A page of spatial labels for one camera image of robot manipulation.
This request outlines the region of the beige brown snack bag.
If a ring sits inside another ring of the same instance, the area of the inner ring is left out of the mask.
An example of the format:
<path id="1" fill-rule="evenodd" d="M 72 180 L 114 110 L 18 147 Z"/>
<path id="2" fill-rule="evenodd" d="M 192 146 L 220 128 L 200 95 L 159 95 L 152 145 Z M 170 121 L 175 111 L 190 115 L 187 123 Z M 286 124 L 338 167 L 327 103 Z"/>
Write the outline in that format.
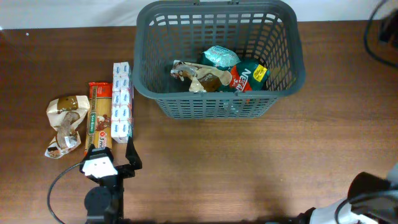
<path id="1" fill-rule="evenodd" d="M 229 71 L 222 71 L 209 65 L 175 60 L 170 75 L 184 81 L 191 80 L 190 92 L 215 92 L 222 86 L 228 86 L 232 81 Z"/>

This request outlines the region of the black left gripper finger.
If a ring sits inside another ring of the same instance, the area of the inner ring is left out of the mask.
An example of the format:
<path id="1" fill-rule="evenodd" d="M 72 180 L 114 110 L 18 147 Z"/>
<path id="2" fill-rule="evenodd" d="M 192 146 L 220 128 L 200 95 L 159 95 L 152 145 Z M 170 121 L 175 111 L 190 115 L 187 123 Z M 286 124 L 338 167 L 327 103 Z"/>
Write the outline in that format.
<path id="1" fill-rule="evenodd" d="M 112 152 L 108 147 L 99 147 L 89 149 L 87 153 L 88 159 L 98 159 L 101 157 L 108 157 L 109 159 L 113 159 Z"/>
<path id="2" fill-rule="evenodd" d="M 142 169 L 142 161 L 136 151 L 132 137 L 128 138 L 125 157 L 134 170 Z"/>

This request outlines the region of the light teal wipes packet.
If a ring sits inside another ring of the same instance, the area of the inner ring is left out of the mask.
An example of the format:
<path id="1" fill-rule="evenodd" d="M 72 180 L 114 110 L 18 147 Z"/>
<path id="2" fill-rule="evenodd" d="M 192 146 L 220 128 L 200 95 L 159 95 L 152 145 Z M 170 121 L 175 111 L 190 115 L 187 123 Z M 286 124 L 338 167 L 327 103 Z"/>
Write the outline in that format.
<path id="1" fill-rule="evenodd" d="M 229 70 L 240 62 L 235 52 L 219 45 L 210 47 L 200 57 L 200 64 L 216 67 L 219 70 Z"/>

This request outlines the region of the orange spaghetti packet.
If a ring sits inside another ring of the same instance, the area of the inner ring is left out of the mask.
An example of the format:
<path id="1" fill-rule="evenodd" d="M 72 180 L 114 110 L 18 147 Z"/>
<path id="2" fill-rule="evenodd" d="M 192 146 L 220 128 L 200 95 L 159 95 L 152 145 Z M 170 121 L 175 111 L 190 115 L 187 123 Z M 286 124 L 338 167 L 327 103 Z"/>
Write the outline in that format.
<path id="1" fill-rule="evenodd" d="M 87 113 L 85 154 L 93 144 L 95 148 L 112 148 L 111 108 L 113 85 L 106 82 L 89 83 L 90 108 Z"/>

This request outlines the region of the green Nescafe coffee bag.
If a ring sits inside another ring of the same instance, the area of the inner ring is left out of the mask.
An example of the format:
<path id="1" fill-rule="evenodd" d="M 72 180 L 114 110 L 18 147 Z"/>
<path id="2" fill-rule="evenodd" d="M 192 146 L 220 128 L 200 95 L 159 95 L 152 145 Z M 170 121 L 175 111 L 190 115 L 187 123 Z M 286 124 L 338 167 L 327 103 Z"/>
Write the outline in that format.
<path id="1" fill-rule="evenodd" d="M 221 85 L 217 91 L 246 92 L 259 91 L 270 75 L 270 71 L 255 60 L 245 60 L 228 69 L 232 80 L 228 85 Z"/>

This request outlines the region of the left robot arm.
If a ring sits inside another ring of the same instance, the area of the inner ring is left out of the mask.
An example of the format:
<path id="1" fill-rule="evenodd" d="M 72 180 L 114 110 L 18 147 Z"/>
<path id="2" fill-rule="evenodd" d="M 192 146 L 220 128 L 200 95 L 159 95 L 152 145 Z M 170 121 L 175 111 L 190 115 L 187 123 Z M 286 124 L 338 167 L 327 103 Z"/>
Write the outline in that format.
<path id="1" fill-rule="evenodd" d="M 80 172 L 97 183 L 85 196 L 87 223 L 132 223 L 124 218 L 124 180 L 135 176 L 142 168 L 142 161 L 129 137 L 126 146 L 124 165 L 114 165 L 114 157 L 108 147 L 96 148 L 91 145 L 80 165 Z"/>

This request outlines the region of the white tissue multipack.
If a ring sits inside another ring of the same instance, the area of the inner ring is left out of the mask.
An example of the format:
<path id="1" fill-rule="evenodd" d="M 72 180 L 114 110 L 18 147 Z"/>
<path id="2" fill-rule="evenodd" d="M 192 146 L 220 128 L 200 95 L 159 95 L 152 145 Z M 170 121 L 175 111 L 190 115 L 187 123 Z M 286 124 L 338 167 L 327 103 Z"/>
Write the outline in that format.
<path id="1" fill-rule="evenodd" d="M 113 63 L 111 137 L 117 143 L 127 143 L 132 137 L 134 86 L 131 78 L 128 62 Z"/>

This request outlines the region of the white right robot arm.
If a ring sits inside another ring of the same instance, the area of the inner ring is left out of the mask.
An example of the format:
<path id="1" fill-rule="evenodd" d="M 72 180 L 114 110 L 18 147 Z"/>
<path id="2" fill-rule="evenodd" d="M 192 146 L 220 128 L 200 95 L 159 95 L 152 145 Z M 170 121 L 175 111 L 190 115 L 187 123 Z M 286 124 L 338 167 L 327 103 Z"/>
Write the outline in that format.
<path id="1" fill-rule="evenodd" d="M 363 41 L 366 52 L 376 61 L 397 69 L 391 62 L 374 53 L 368 44 L 368 33 L 373 18 L 386 1 L 381 1 L 373 10 L 366 25 Z M 381 23 L 378 36 L 380 42 L 397 49 L 397 9 Z M 352 181 L 347 197 L 323 208 L 310 208 L 297 217 L 282 222 L 265 223 L 393 223 L 397 224 L 397 164 L 385 179 L 367 172 L 358 174 Z"/>

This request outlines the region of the brown white snack bag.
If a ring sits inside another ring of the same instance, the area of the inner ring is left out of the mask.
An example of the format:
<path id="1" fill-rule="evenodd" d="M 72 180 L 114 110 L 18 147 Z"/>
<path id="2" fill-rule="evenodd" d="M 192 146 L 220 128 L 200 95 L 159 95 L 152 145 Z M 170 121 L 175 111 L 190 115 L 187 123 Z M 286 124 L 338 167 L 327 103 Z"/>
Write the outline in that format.
<path id="1" fill-rule="evenodd" d="M 85 95 L 63 96 L 52 100 L 46 110 L 51 127 L 57 132 L 49 143 L 45 156 L 59 159 L 81 144 L 77 127 L 84 120 L 90 102 Z"/>

